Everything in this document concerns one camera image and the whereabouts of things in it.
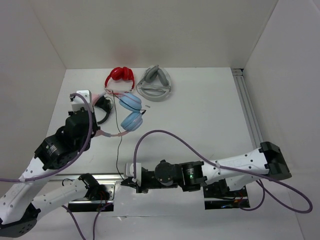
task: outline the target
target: blue headphones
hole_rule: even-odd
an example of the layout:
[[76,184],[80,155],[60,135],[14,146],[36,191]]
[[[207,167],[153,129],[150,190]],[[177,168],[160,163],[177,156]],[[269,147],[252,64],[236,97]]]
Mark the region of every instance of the blue headphones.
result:
[[122,96],[120,97],[118,97],[116,94],[114,94],[114,96],[119,99],[119,103],[122,107],[132,112],[120,124],[125,131],[118,134],[110,134],[100,129],[97,131],[98,136],[103,135],[105,137],[120,137],[129,132],[137,130],[143,123],[142,115],[145,114],[146,110],[141,109],[142,105],[139,97],[128,92],[122,93]]

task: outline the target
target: gray headphones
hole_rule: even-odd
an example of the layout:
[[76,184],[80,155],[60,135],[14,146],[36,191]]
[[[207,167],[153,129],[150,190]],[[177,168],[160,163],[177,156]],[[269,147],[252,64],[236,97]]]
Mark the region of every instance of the gray headphones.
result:
[[[150,84],[157,76],[162,86]],[[144,72],[141,81],[136,86],[136,90],[147,100],[161,102],[171,92],[171,85],[171,77],[169,73],[164,68],[160,68],[159,65],[152,65]],[[160,92],[160,94],[150,93],[147,91]]]

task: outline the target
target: white table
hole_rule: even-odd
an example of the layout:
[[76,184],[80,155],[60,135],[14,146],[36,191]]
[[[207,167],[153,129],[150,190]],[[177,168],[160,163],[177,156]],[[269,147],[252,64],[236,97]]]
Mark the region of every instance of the white table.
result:
[[[134,68],[137,82],[145,69]],[[163,102],[142,99],[147,109],[143,124],[136,131],[123,137],[119,154],[119,169],[132,162],[135,145],[139,138],[150,130],[161,129],[172,132],[189,143],[202,155],[210,159],[227,158],[253,149],[244,113],[238,97],[230,68],[167,68],[173,81],[171,96]],[[111,69],[68,69],[56,102],[48,135],[64,125],[71,109],[69,94],[77,90],[92,93],[104,91],[104,80]],[[121,107],[116,99],[119,124],[130,111]],[[103,112],[96,111],[97,119]],[[101,128],[109,133],[118,133],[114,110]],[[118,137],[103,136],[92,139],[90,149],[85,152],[64,174],[116,173]],[[198,161],[199,159],[176,139],[163,133],[148,136],[141,144],[138,162],[154,169],[166,159],[170,163]]]

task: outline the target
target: white wall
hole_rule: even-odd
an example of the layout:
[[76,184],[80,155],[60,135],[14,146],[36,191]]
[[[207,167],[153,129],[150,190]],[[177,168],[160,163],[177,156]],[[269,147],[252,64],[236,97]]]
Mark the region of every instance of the white wall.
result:
[[[311,214],[297,214],[306,240],[319,234],[319,76],[319,9],[312,0],[279,0],[244,78],[264,140],[282,148],[293,165],[289,181],[315,204]],[[290,195],[295,207],[305,206],[296,194]]]
[[277,0],[30,0],[68,69],[243,68]]
[[17,178],[46,137],[66,68],[27,0],[0,1],[0,33],[0,176]]

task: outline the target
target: red headphones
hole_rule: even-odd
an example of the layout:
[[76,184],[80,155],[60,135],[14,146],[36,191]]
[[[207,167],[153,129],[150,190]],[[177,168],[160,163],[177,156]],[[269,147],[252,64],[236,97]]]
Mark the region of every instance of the red headphones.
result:
[[113,79],[115,81],[118,81],[120,79],[124,80],[124,81],[132,81],[132,86],[131,86],[131,89],[129,91],[125,91],[125,93],[130,93],[134,88],[135,88],[135,76],[134,76],[134,73],[132,72],[132,70],[126,66],[124,67],[116,67],[114,68],[109,76],[106,78],[105,82],[104,82],[104,89],[106,92],[108,93],[112,93],[112,89],[108,89],[107,88],[107,84],[109,82],[110,79]]

